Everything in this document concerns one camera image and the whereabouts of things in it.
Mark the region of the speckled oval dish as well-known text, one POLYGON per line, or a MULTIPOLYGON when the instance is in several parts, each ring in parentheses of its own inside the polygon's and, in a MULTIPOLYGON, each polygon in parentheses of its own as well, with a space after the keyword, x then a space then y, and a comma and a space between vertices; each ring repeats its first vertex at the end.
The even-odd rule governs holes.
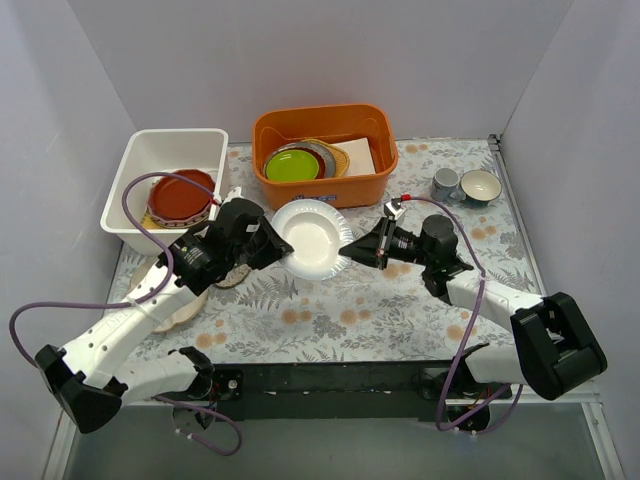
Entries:
POLYGON ((232 269, 226 277, 214 284, 218 289, 231 289, 241 284, 251 273, 252 269, 247 265, 239 265, 232 269))

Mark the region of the white round plate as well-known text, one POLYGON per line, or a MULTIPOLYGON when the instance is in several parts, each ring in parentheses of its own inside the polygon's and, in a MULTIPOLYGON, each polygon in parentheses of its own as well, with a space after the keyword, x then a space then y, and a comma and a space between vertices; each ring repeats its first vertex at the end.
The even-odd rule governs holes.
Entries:
POLYGON ((349 266, 350 260, 339 251, 354 236, 345 217, 331 205, 312 199, 291 201, 276 211, 271 225, 293 248, 280 261, 293 276, 324 281, 349 266))

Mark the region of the red round plate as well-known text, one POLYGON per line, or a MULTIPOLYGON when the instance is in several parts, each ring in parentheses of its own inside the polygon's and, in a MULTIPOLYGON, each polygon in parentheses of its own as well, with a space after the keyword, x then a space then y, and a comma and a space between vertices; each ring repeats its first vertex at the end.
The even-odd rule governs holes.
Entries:
POLYGON ((162 222, 186 221, 204 214, 211 206, 215 182, 208 173, 183 169, 175 171, 175 174, 194 181, 207 192, 184 180, 163 177, 154 184, 148 199, 150 214, 162 222))

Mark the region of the cream divided plate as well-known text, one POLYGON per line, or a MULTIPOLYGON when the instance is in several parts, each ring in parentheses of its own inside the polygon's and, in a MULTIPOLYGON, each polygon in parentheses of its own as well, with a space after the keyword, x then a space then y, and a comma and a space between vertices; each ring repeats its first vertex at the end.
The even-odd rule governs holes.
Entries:
MULTIPOLYGON (((149 270, 155 265, 154 259, 146 260, 132 273, 127 294, 130 295, 137 285, 144 279, 149 270)), ((188 305, 181 307, 174 314, 168 317, 162 324, 158 325, 154 330, 154 334, 163 334, 172 328, 184 324, 196 317, 204 308, 209 297, 209 291, 205 290, 195 300, 188 305)))

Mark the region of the pink polka dot plate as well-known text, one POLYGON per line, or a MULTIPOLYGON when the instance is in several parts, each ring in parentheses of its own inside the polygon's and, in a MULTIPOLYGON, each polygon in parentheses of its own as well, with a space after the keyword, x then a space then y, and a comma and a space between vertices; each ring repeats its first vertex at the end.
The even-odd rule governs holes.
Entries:
POLYGON ((183 219, 164 218, 154 213, 150 206, 148 206, 146 210, 150 212, 156 223, 164 226, 164 229, 186 229, 207 220, 210 215, 211 206, 207 205, 205 208, 201 209, 194 215, 183 219))

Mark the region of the yellow bamboo mat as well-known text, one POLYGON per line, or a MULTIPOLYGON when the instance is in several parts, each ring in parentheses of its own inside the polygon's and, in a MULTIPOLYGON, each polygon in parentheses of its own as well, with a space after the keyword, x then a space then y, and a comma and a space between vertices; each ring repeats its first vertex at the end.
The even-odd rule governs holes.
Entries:
POLYGON ((148 210, 145 211, 142 219, 140 220, 140 224, 147 230, 161 230, 164 229, 164 226, 156 223, 154 218, 150 214, 148 210))

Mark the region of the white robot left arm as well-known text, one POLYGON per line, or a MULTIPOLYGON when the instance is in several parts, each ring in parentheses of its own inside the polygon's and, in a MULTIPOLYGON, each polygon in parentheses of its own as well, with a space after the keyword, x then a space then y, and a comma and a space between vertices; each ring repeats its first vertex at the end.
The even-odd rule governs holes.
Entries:
POLYGON ((189 229, 158 256, 135 288, 151 299, 129 302, 62 347, 43 347, 35 356, 38 370, 82 433, 100 429, 138 400, 167 393, 203 399, 212 390, 215 367, 196 348, 142 363, 129 362, 128 355, 235 267, 261 270, 293 251, 259 205, 235 198, 214 221, 189 229))

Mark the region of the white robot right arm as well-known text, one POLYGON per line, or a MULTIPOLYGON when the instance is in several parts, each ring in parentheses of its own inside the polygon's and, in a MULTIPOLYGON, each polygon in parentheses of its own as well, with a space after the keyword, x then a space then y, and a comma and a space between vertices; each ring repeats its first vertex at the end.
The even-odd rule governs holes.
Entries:
POLYGON ((503 383, 527 385, 555 400, 606 371, 605 353, 570 295, 541 296, 485 279, 458 256, 457 245, 452 221, 435 214, 417 235, 381 218, 339 252, 372 268, 383 269, 390 260, 421 265, 433 297, 477 312, 512 335, 512 346, 473 347, 463 354, 452 383, 464 397, 479 395, 489 383, 503 383))

